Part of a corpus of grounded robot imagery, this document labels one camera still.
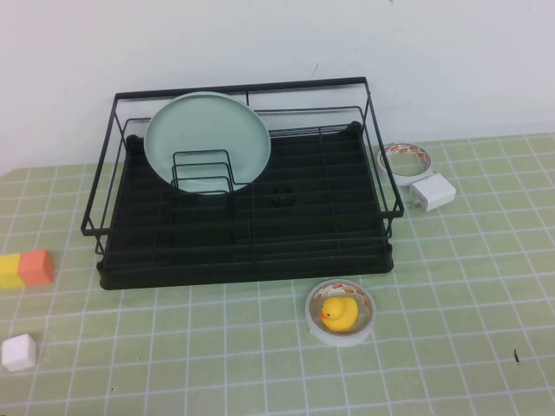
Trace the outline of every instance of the black dish rack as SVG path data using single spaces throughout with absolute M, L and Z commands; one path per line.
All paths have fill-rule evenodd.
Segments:
M 241 100 L 270 131 L 268 165 L 238 191 L 181 191 L 180 181 L 194 179 L 180 177 L 186 143 L 173 156 L 171 185 L 147 162 L 142 137 L 153 114 L 197 91 Z M 386 198 L 375 160 L 380 149 L 363 77 L 117 94 L 82 221 L 83 235 L 96 238 L 102 255 L 101 286 L 388 272 L 391 225 L 404 207 L 387 160 Z M 229 159 L 214 163 L 225 165 L 232 189 Z

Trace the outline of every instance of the light green plate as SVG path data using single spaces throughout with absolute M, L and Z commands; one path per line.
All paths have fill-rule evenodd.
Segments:
M 264 123 L 250 108 L 228 95 L 200 92 L 182 95 L 163 107 L 148 124 L 145 154 L 161 178 L 171 183 L 175 156 L 179 188 L 187 192 L 229 192 L 251 183 L 270 158 Z M 235 185 L 228 172 L 229 153 Z

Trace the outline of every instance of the white cube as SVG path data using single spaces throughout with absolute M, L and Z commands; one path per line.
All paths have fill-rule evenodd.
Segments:
M 2 365 L 10 371 L 36 365 L 36 342 L 30 335 L 19 335 L 2 343 Z

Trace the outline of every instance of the rubber duck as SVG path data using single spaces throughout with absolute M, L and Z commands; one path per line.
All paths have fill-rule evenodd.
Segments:
M 355 299 L 345 296 L 329 297 L 323 302 L 320 318 L 334 332 L 346 332 L 355 325 L 358 306 Z

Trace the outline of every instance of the tape roll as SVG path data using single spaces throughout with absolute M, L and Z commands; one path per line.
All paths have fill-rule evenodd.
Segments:
M 349 296 L 356 300 L 358 317 L 353 328 L 346 333 L 331 332 L 322 323 L 320 311 L 323 301 L 331 296 Z M 310 332 L 320 341 L 333 347 L 350 347 L 363 342 L 374 327 L 375 302 L 363 287 L 344 279 L 333 279 L 318 284 L 309 294 L 304 306 Z
M 384 150 L 386 157 L 395 153 L 415 154 L 416 157 L 424 162 L 424 172 L 414 176 L 400 175 L 398 173 L 395 173 L 393 172 L 392 167 L 391 172 L 393 173 L 393 179 L 395 180 L 395 183 L 399 186 L 411 186 L 413 183 L 428 178 L 434 174 L 434 161 L 432 160 L 430 153 L 428 153 L 428 151 L 424 147 L 413 145 L 411 143 L 392 143 L 390 145 L 386 145 L 384 147 Z M 378 158 L 378 167 L 380 169 L 380 175 L 383 178 L 388 178 L 388 171 L 385 167 L 383 158 L 383 153 L 380 152 L 380 157 Z

